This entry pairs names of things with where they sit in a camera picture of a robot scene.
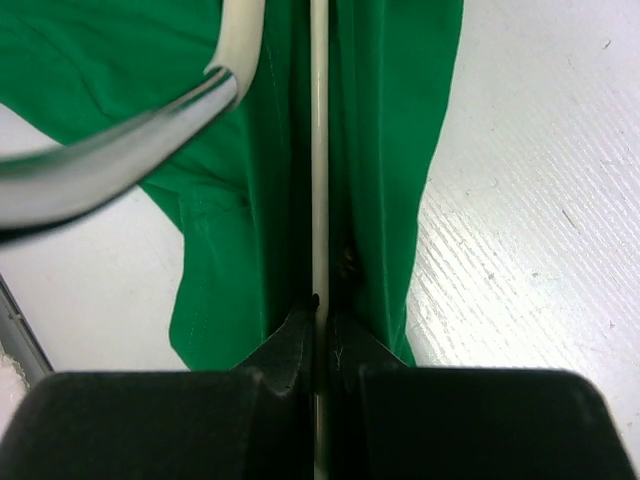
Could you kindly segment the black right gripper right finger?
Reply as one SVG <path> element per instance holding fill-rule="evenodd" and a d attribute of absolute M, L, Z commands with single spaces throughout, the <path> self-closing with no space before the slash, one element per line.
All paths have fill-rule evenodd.
<path fill-rule="evenodd" d="M 410 367 L 328 324 L 335 479 L 632 479 L 600 392 L 564 370 Z"/>

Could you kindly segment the green t-shirt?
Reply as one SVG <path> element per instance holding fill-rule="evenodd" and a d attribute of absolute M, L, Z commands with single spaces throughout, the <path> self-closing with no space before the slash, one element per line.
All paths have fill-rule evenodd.
<path fill-rule="evenodd" d="M 406 296 L 447 109 L 459 1 L 329 5 L 330 306 L 414 357 Z M 1 101 L 70 144 L 176 98 L 217 39 L 218 1 L 5 1 Z M 193 370 L 234 367 L 311 292 L 310 10 L 270 1 L 242 103 L 149 175 L 184 236 L 169 327 Z"/>

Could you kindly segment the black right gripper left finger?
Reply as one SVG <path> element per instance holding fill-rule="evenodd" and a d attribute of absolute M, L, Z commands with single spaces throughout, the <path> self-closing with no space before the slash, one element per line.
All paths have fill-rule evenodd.
<path fill-rule="evenodd" d="M 318 302 L 295 306 L 236 367 L 72 372 L 25 397 L 1 442 L 5 479 L 309 479 Z"/>

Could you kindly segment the cream hanger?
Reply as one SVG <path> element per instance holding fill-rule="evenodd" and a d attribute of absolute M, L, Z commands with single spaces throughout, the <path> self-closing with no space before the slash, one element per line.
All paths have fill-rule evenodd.
<path fill-rule="evenodd" d="M 127 191 L 245 97 L 262 45 L 266 4 L 226 1 L 205 80 L 166 106 L 70 147 L 1 160 L 1 228 L 43 230 L 95 210 Z M 310 6 L 311 228 L 314 309 L 313 476 L 329 478 L 324 386 L 329 308 L 329 6 Z"/>

